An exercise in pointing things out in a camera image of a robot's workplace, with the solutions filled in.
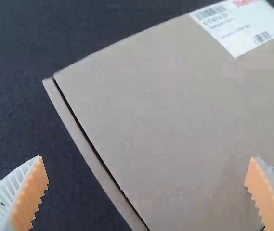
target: red logo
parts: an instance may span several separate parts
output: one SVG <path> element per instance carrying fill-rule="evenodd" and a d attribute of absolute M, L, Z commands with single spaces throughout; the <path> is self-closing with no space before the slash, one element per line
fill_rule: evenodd
<path fill-rule="evenodd" d="M 257 0 L 234 0 L 233 4 L 237 7 L 245 6 L 250 3 L 256 2 Z"/>

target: dark background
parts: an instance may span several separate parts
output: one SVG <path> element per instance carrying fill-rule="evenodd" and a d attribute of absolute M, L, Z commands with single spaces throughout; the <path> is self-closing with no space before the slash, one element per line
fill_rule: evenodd
<path fill-rule="evenodd" d="M 129 35 L 214 2 L 0 0 L 0 179 L 43 156 L 50 186 L 33 230 L 130 230 L 75 147 L 41 81 Z"/>

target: gray cardboard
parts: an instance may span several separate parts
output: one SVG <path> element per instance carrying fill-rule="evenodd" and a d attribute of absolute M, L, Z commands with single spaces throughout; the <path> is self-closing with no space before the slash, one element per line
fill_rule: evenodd
<path fill-rule="evenodd" d="M 102 166 L 102 163 L 96 157 L 89 143 L 86 141 L 72 114 L 67 108 L 67 105 L 65 104 L 53 79 L 49 78 L 43 80 L 43 85 L 71 138 L 75 142 L 81 155 L 87 162 L 87 165 L 91 168 L 94 176 L 97 178 L 114 206 L 118 209 L 132 230 L 147 230 L 146 226 L 142 223 L 133 208 L 126 201 L 126 198 L 122 195 L 119 188 L 115 185 L 115 183 L 113 183 L 105 168 Z"/>
<path fill-rule="evenodd" d="M 184 15 L 55 75 L 151 231 L 253 231 L 251 156 L 274 166 L 274 39 L 234 59 Z"/>

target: barcode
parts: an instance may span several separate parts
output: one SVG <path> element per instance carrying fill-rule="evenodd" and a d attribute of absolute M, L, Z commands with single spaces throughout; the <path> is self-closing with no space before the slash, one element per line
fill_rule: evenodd
<path fill-rule="evenodd" d="M 224 11 L 226 11 L 226 8 L 219 5 L 219 6 L 210 7 L 210 8 L 207 8 L 206 10 L 198 12 L 198 13 L 195 14 L 195 17 L 198 20 L 203 20 L 207 17 L 211 17 L 215 14 L 218 14 L 218 13 L 221 13 L 221 12 L 224 12 Z"/>
<path fill-rule="evenodd" d="M 254 40 L 257 44 L 263 43 L 271 38 L 272 36 L 267 31 L 254 36 Z"/>

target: orange serrated pad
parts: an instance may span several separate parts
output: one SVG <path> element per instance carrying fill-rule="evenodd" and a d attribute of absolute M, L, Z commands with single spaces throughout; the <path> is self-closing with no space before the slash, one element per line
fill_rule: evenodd
<path fill-rule="evenodd" d="M 274 231 L 274 191 L 254 157 L 250 159 L 244 185 L 252 194 L 251 199 L 256 202 L 265 230 Z"/>
<path fill-rule="evenodd" d="M 36 219 L 34 214 L 39 210 L 38 205 L 42 203 L 41 197 L 45 195 L 48 184 L 49 179 L 40 156 L 26 178 L 13 208 L 11 223 L 17 231 L 27 231 L 33 227 L 31 222 Z"/>

